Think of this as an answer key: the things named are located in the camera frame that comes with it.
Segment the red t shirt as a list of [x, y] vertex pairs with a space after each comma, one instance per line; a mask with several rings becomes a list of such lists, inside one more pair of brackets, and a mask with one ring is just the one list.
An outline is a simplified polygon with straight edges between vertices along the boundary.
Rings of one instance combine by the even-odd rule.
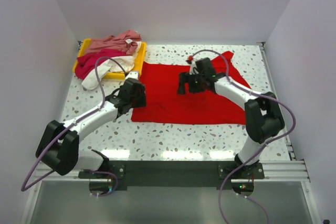
[[238, 105], [211, 91], [179, 95], [179, 75], [189, 66], [145, 62], [140, 81], [145, 86], [146, 106], [133, 109], [133, 122], [172, 124], [245, 124]]

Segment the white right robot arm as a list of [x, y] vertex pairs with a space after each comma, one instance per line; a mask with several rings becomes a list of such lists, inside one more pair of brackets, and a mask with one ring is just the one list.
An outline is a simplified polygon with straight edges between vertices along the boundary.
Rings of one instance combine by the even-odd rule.
[[285, 127], [275, 95], [249, 89], [230, 77], [228, 72], [216, 72], [209, 58], [194, 60], [190, 56], [186, 62], [190, 69], [179, 74], [178, 94], [185, 94], [186, 87], [190, 93], [208, 90], [245, 111], [247, 140], [236, 154], [234, 173], [239, 178], [246, 178], [253, 171], [252, 165], [259, 161], [260, 155], [256, 152]]

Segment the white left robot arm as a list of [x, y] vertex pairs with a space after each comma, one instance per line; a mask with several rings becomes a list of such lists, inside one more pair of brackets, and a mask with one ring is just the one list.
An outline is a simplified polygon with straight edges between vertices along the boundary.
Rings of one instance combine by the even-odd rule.
[[96, 150], [80, 151], [80, 142], [130, 109], [146, 106], [145, 85], [138, 79], [126, 79], [117, 92], [72, 120], [49, 122], [37, 147], [38, 161], [61, 176], [72, 170], [90, 170], [97, 178], [105, 177], [109, 171], [109, 159]]

